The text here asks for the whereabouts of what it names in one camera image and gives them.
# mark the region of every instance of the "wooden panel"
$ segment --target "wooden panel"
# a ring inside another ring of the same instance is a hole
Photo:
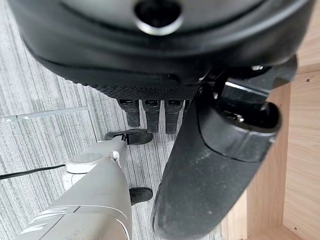
[[[247,235],[248,237],[278,227],[283,222],[290,85],[274,89],[268,99],[282,113],[282,128],[276,143],[247,188]]]
[[[320,239],[320,71],[291,85],[283,224],[304,240]]]
[[[223,240],[246,239],[247,227],[247,190],[245,190],[221,222]]]
[[[281,225],[277,228],[269,230],[267,233],[248,238],[246,240],[302,240],[293,232]]]
[[[320,0],[316,0],[308,32],[298,51],[298,73],[320,71]]]

